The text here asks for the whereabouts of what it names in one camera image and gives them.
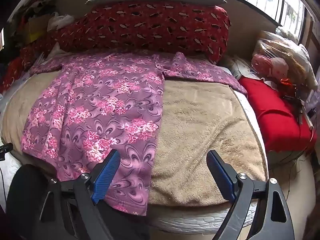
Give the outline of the red patterned pillow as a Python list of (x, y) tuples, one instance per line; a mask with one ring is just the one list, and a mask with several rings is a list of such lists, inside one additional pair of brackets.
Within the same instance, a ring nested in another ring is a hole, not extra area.
[(97, 5), (50, 37), (67, 51), (148, 49), (202, 54), (217, 62), (226, 51), (230, 27), (227, 12), (218, 6), (131, 1)]

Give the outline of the beige fleece blanket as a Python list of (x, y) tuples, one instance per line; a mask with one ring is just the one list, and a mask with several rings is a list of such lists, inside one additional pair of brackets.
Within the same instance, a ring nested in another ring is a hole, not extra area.
[[(45, 83), (43, 87), (31, 85), (30, 89), (25, 90), (28, 98), (32, 96), (36, 98), (29, 104), (31, 109), (40, 94), (58, 74), (59, 71), (36, 74), (25, 80), (39, 79)], [(214, 198), (214, 189), (217, 188), (217, 185), (208, 170), (206, 154), (210, 150), (216, 150), (219, 153), (219, 150), (229, 145), (231, 139), (224, 135), (225, 131), (234, 125), (238, 132), (240, 128), (238, 122), (244, 120), (240, 112), (236, 110), (237, 107), (231, 103), (234, 91), (231, 87), (229, 88), (230, 91), (223, 95), (223, 101), (220, 103), (215, 101), (214, 93), (217, 89), (212, 86), (204, 93), (200, 103), (196, 103), (194, 93), (189, 92), (182, 100), (188, 107), (174, 108), (175, 120), (168, 121), (167, 124), (162, 123), (163, 102), (161, 125), (157, 135), (155, 161), (149, 186), (149, 194), (150, 192), (155, 193), (156, 205), (210, 206), (220, 204), (220, 201)], [(21, 138), (24, 126), (21, 130), (20, 144), (14, 147), (14, 150), (30, 156), (36, 161), (34, 165), (56, 175), (56, 169), (51, 164), (22, 152)]]

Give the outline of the white plastic bag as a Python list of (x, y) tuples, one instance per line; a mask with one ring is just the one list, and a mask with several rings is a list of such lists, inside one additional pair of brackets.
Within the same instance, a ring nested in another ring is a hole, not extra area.
[(61, 29), (71, 23), (73, 23), (75, 18), (71, 15), (59, 15), (58, 12), (54, 12), (53, 16), (49, 19), (47, 25), (47, 31)]

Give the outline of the purple floral garment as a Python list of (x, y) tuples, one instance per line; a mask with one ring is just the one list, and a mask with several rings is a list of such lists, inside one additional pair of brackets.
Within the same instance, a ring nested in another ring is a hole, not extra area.
[(53, 58), (32, 73), (58, 76), (40, 94), (27, 117), (23, 153), (73, 180), (102, 162), (111, 150), (121, 156), (105, 201), (112, 208), (144, 216), (163, 112), (164, 81), (173, 77), (228, 85), (238, 81), (205, 60), (183, 53), (93, 52)]

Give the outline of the red cushion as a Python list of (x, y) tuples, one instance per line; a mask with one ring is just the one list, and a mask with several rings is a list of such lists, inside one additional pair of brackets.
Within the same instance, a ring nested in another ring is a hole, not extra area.
[(317, 135), (303, 119), (297, 121), (295, 107), (280, 97), (261, 80), (241, 77), (239, 83), (247, 90), (247, 97), (255, 112), (266, 152), (302, 151), (314, 147)]

